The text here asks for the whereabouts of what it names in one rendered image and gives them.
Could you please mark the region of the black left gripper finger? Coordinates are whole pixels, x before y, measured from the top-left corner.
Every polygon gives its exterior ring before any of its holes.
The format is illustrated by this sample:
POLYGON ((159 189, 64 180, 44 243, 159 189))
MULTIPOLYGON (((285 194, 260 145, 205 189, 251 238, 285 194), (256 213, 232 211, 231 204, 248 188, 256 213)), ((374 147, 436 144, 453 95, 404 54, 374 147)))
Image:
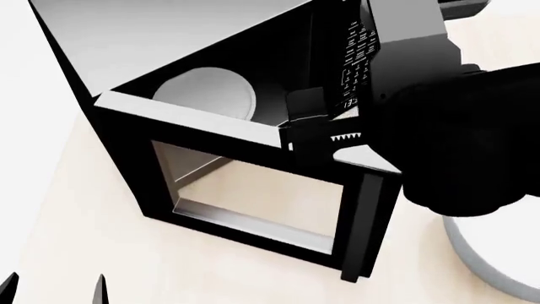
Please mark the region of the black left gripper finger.
POLYGON ((19 276, 13 272, 0 284, 0 304, 13 304, 18 288, 19 276))
POLYGON ((94 288, 92 304, 110 304, 105 276, 101 274, 94 288))

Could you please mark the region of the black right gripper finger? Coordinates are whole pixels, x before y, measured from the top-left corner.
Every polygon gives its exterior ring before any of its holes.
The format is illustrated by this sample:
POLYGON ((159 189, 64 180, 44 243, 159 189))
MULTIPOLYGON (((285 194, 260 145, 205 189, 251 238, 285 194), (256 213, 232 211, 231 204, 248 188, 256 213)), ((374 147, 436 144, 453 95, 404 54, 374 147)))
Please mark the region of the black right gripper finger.
POLYGON ((321 126, 328 121, 328 112, 322 87, 295 90, 286 96, 289 126, 321 126))
POLYGON ((286 122, 279 126, 281 148, 298 166, 324 166, 340 149, 365 145, 359 122, 286 122))

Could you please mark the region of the black microwave door glass window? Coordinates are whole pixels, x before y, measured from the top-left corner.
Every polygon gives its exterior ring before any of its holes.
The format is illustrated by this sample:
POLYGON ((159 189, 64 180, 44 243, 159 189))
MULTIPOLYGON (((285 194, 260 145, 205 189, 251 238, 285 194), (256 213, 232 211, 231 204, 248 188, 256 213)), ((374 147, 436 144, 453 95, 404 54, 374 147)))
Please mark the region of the black microwave door glass window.
POLYGON ((274 126, 107 91, 91 106, 94 128, 145 217, 369 278, 401 189, 400 172, 369 146, 340 149, 331 164, 306 169, 281 145, 274 126), (333 236, 178 198, 162 172, 155 143, 342 187, 333 236))

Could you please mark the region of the black microwave body grey top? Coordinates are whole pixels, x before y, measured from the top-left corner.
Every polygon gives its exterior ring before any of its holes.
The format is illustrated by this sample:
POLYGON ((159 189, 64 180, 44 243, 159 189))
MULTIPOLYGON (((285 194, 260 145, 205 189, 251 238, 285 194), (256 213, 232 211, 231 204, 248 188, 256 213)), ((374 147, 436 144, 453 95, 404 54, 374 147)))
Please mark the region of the black microwave body grey top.
POLYGON ((88 118, 115 91, 153 100, 194 68, 224 68, 256 93, 250 122, 289 120, 286 96, 322 87, 328 116, 371 83, 392 88, 467 70, 437 0, 29 0, 88 118))

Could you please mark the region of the white round turntable plate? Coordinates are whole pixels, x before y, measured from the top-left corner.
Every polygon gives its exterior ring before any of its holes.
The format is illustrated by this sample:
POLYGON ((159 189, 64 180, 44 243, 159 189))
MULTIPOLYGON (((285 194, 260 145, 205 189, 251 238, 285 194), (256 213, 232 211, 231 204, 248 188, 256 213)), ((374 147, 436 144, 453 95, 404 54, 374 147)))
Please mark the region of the white round turntable plate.
POLYGON ((257 98, 251 84, 224 68, 194 68, 166 80, 153 100, 250 121, 257 98))

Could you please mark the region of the dark grey block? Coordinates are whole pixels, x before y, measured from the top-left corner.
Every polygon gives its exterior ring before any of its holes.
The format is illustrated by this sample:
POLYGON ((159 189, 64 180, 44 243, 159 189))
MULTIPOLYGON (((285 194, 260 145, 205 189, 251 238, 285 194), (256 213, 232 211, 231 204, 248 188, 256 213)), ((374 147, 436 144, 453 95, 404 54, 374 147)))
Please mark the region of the dark grey block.
POLYGON ((474 17, 492 0, 437 0, 444 21, 474 17))

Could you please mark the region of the white round bowl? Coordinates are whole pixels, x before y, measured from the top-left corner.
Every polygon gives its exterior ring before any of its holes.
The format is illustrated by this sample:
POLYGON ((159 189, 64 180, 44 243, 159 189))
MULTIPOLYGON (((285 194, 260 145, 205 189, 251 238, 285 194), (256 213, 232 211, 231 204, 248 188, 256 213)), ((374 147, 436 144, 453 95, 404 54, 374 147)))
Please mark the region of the white round bowl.
POLYGON ((456 255, 488 285, 540 303, 540 198, 479 217, 442 217, 456 255))

